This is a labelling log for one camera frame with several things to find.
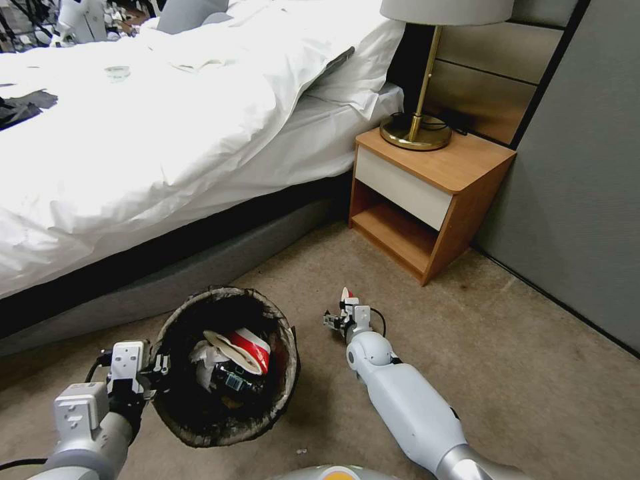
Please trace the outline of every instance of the wooden nightstand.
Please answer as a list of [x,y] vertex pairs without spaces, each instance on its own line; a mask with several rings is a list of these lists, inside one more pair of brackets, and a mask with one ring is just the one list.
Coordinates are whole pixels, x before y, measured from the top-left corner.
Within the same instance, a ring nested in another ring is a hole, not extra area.
[[515,156],[458,133],[430,152],[395,147],[378,129],[355,141],[349,227],[422,285],[468,248]]

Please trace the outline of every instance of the brass lamp base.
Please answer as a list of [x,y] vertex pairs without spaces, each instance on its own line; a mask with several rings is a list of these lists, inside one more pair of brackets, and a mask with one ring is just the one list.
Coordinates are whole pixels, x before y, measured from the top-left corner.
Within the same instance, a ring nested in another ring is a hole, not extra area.
[[438,150],[446,147],[451,140],[451,128],[436,117],[423,115],[413,140],[410,140],[413,115],[396,113],[380,124],[380,135],[396,147],[408,150]]

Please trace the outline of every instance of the white pillow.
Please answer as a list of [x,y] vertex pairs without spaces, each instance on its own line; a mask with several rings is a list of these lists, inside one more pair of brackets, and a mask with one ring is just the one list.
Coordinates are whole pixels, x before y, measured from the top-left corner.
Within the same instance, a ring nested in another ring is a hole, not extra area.
[[369,120],[405,24],[383,17],[379,0],[341,0],[340,5],[333,10],[336,28],[349,32],[355,53],[335,72],[315,82],[306,94],[350,105]]

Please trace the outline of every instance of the trash can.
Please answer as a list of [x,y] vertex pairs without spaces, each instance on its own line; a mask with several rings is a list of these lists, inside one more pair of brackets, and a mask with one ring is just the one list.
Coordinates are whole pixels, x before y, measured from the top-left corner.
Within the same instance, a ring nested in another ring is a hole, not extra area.
[[[270,347],[260,395],[243,402],[223,389],[198,383],[194,348],[203,332],[248,329]],[[153,354],[169,355],[171,367],[153,405],[168,428],[191,447],[251,440],[269,430],[287,407],[300,368],[295,332],[282,312],[252,289],[210,288],[190,297],[166,321]]]

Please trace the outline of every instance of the drawer front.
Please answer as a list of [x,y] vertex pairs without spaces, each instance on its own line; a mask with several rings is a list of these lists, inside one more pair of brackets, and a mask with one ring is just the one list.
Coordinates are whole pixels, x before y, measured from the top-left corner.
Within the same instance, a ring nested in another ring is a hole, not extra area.
[[451,195],[358,147],[355,177],[436,230],[445,219]]

